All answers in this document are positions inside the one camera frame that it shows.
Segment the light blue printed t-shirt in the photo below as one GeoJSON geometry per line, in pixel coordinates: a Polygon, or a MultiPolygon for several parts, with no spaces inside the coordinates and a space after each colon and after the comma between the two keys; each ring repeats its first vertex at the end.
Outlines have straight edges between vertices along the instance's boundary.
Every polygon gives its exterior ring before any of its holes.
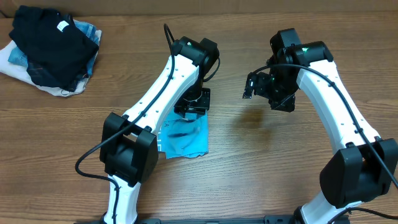
{"type": "Polygon", "coordinates": [[[204,156],[209,152],[208,136],[207,113],[182,116],[171,111],[158,132],[158,151],[163,152],[167,159],[204,156]]]}

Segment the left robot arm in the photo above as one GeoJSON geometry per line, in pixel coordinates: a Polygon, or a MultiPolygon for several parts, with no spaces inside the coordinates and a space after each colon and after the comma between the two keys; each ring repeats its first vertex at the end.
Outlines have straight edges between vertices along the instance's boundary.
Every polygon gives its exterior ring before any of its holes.
{"type": "Polygon", "coordinates": [[[110,113],[104,121],[99,159],[110,178],[107,212],[100,223],[136,223],[141,184],[158,161],[157,133],[169,113],[204,115],[210,108],[210,89],[204,77],[220,52],[217,43],[188,37],[172,44],[172,53],[158,79],[122,116],[110,113]]]}

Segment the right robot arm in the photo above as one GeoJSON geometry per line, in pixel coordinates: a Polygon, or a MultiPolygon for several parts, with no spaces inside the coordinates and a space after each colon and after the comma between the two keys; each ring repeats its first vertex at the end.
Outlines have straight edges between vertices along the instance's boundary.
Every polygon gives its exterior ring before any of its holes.
{"type": "Polygon", "coordinates": [[[322,41],[304,44],[295,29],[270,40],[272,56],[249,73],[244,98],[268,100],[277,111],[292,112],[302,90],[330,139],[333,157],[320,172],[320,192],[291,215],[268,215],[266,223],[348,223],[362,204],[397,184],[397,142],[383,139],[366,121],[346,90],[334,58],[322,41]]]}

